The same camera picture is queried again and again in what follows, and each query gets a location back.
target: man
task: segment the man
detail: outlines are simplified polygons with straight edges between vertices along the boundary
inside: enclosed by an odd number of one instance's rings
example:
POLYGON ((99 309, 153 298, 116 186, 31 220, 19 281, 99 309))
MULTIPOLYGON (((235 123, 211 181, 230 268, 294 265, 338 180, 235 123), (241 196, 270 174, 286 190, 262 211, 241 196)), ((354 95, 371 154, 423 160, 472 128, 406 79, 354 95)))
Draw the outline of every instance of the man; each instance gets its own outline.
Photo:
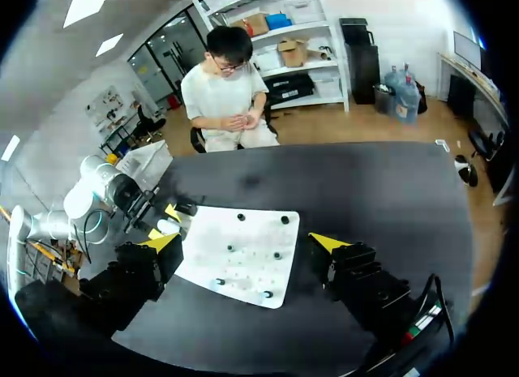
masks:
POLYGON ((201 128, 207 152, 277 146, 261 118, 268 89, 249 60, 252 42, 238 27, 216 27, 208 34, 205 61, 182 81, 187 117, 201 128))

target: white pegboard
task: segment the white pegboard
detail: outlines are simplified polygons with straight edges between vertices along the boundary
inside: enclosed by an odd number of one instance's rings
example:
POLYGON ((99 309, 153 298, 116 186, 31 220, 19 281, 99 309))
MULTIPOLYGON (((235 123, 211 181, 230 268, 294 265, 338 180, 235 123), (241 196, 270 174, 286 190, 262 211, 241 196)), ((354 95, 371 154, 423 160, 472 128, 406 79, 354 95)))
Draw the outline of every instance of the white pegboard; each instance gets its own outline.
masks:
POLYGON ((229 298, 279 308, 289 283, 298 228, 296 212, 198 207, 182 242, 184 260, 175 274, 229 298), (244 221, 238 219, 240 214, 244 221), (283 216, 288 224, 281 221, 283 216), (272 296, 266 298, 264 292, 272 296))

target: office chair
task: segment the office chair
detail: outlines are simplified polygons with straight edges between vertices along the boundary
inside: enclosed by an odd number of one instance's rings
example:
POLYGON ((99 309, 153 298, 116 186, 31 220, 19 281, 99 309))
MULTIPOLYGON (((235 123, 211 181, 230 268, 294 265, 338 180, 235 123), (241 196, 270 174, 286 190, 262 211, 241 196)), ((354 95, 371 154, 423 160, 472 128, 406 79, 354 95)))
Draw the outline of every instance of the office chair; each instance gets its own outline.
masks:
POLYGON ((157 131, 165 125, 165 119, 159 119, 154 122, 152 119, 147 118, 144 116, 143 107, 141 105, 139 105, 137 109, 137 114, 139 115, 139 123, 137 123, 137 127, 134 131, 137 138, 147 136, 146 142, 151 142, 154 135, 162 137, 162 133, 157 131))
POLYGON ((478 185, 478 172, 474 166, 473 159, 476 155, 480 155, 486 162, 492 161, 498 150, 504 143, 504 132, 500 132, 494 141, 494 135, 486 136, 480 130, 469 131, 469 140, 474 146, 474 152, 470 159, 464 156, 456 156, 455 165, 457 165, 458 174, 463 182, 469 186, 478 185))
MULTIPOLYGON (((267 123, 268 129, 277 136, 276 129, 274 127, 272 127, 270 124, 270 121, 272 120, 272 110, 271 110, 271 105, 268 103, 268 99, 267 99, 267 103, 265 103, 263 113, 265 116, 265 122, 267 123)), ((202 130, 200 130, 199 128, 192 127, 191 131, 190 131, 190 140, 191 140, 191 146, 193 146, 193 148, 197 152, 199 152, 199 153, 206 152, 205 146, 204 146, 205 138, 202 135, 202 130)), ((243 149, 243 146, 241 144, 238 144, 238 150, 241 150, 241 149, 243 149)))
POLYGON ((504 132, 501 131, 494 140, 494 135, 486 136, 480 130, 469 131, 469 140, 474 146, 474 152, 470 159, 472 160, 477 154, 483 157, 485 161, 492 161, 497 150, 503 145, 504 132))

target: black hair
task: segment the black hair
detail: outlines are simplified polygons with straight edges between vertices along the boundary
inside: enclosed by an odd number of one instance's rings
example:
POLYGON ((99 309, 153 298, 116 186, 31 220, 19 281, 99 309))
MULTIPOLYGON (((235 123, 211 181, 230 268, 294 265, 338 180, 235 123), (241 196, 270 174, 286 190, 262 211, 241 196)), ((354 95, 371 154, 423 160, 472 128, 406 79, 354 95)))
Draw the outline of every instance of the black hair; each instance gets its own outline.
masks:
POLYGON ((208 34, 208 52, 241 65, 252 57, 252 41, 243 28, 218 26, 208 34))

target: hand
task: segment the hand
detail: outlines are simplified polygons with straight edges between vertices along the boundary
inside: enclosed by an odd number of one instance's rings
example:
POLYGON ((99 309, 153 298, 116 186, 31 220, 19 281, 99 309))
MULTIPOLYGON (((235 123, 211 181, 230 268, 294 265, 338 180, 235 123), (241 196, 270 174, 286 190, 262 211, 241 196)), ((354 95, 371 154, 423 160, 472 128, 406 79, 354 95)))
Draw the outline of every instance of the hand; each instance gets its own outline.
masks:
POLYGON ((261 114, 263 111, 251 108, 249 112, 246 114, 247 116, 247 124, 243 127, 243 130, 252 130, 258 126, 260 123, 261 114))
POLYGON ((220 129, 225 131, 241 131, 245 126, 246 120, 243 115, 233 115, 230 118, 220 119, 220 129))

